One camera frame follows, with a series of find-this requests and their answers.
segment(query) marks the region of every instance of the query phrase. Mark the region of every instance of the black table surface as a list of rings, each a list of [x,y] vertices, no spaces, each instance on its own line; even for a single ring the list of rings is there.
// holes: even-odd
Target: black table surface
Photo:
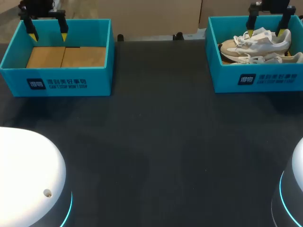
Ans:
[[[76,227],[273,227],[303,93],[215,94],[204,41],[121,42],[111,96],[14,98],[0,78],[0,125],[61,151]]]

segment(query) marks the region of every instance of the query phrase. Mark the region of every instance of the blue storage bin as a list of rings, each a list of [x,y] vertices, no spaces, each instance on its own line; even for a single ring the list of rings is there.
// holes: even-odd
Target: blue storage bin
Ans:
[[[255,29],[275,32],[281,18],[258,16]],[[208,19],[205,49],[215,92],[302,91],[302,63],[223,65],[218,44],[243,35],[247,20],[247,16]],[[292,33],[289,52],[303,52],[303,24],[298,16],[291,17],[288,29]]]
[[[113,76],[115,41],[110,19],[66,20],[63,42],[57,20],[33,20],[39,35],[35,42],[20,21],[0,64],[0,73],[14,96],[109,96]],[[27,69],[34,47],[106,47],[104,67]],[[71,84],[54,84],[54,81]]]

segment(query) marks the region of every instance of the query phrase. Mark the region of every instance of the white sneaker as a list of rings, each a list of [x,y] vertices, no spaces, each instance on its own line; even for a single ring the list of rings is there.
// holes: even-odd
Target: white sneaker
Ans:
[[[234,64],[281,64],[281,63],[303,63],[303,53],[298,52],[294,56],[283,56],[277,53],[270,53],[266,56],[251,57],[247,54],[246,57],[239,57],[239,62]]]
[[[291,33],[286,29],[279,37],[269,30],[260,28],[254,31],[250,38],[248,32],[243,36],[234,36],[220,45],[221,54],[234,62],[239,62],[239,57],[265,56],[269,53],[283,55],[289,49]]]

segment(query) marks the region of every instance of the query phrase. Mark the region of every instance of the beige wall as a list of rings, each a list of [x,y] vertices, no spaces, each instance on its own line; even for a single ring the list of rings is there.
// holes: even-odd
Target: beige wall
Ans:
[[[98,16],[111,18],[115,36],[196,33],[201,0],[99,0]]]
[[[20,0],[0,0],[0,13],[19,5],[19,3]]]
[[[200,28],[207,27],[208,17],[248,15],[252,0],[203,0],[200,18]],[[303,1],[291,0],[290,5],[297,8],[296,14],[303,15]]]

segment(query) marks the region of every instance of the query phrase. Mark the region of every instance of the glowing blue led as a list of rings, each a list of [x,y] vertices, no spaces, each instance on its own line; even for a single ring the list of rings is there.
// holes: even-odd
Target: glowing blue led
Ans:
[[[283,203],[283,206],[284,206],[286,212],[287,212],[288,215],[292,218],[292,220],[293,220],[299,227],[302,227],[302,226],[293,218],[293,216],[290,214],[290,212],[288,211],[287,207],[285,206],[284,200],[283,200],[283,198],[282,198],[282,193],[281,193],[281,181],[282,181],[283,173],[282,173],[281,178],[280,178],[280,186],[279,186],[281,201],[282,201],[282,203]]]
[[[64,221],[63,221],[63,223],[60,225],[60,227],[63,227],[64,224],[66,223],[66,220],[67,220],[67,218],[68,218],[68,216],[69,216],[69,214],[70,214],[70,212],[71,212],[71,205],[72,205],[72,193],[71,193],[71,204],[70,204],[70,209],[68,210],[67,215],[66,215],[66,217],[65,217],[65,219],[64,219]]]

